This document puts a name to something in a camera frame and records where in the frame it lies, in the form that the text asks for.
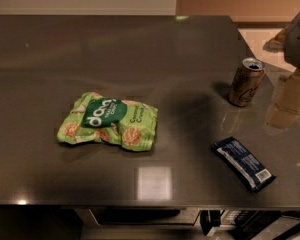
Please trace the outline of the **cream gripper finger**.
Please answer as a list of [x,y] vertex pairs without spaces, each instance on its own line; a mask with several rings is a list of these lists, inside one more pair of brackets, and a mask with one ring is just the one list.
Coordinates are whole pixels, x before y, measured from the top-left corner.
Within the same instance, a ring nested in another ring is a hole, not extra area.
[[274,128],[287,129],[299,115],[300,68],[297,68],[289,76],[279,77],[266,114],[266,122]]
[[272,49],[283,49],[286,39],[286,30],[282,29],[270,41],[269,47]]

